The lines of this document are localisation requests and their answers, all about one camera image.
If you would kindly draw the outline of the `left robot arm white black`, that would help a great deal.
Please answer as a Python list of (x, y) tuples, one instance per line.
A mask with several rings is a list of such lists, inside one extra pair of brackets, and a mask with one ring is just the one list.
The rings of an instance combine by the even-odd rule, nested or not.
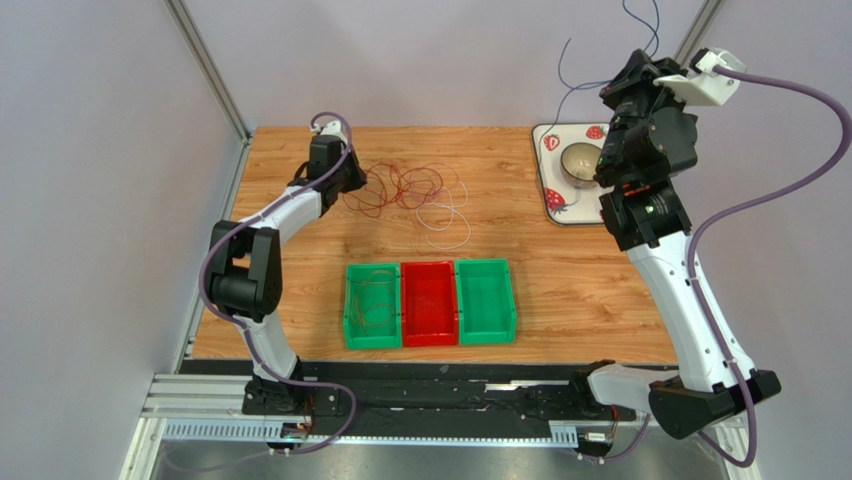
[(205, 305), (236, 326), (249, 349), (252, 378), (242, 410), (249, 415), (291, 415), (306, 403), (301, 361), (278, 317), (283, 292), (281, 250), (302, 228), (320, 219), (342, 193), (363, 187), (366, 175), (342, 133), (318, 133), (285, 191), (239, 222), (222, 220), (200, 274)]

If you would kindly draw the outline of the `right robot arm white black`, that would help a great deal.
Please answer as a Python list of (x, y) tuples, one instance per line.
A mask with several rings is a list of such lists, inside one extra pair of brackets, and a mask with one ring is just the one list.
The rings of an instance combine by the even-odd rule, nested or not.
[(574, 375), (589, 409), (617, 405), (655, 417), (683, 439), (736, 415), (748, 402), (780, 392), (777, 375), (758, 369), (737, 342), (710, 288), (690, 257), (692, 225), (672, 178), (695, 166), (694, 106), (720, 106), (738, 82), (719, 67), (743, 72), (731, 53), (701, 49), (689, 66), (634, 51), (600, 93), (613, 116), (597, 161), (605, 190), (601, 216), (640, 273), (674, 346), (673, 373), (601, 360)]

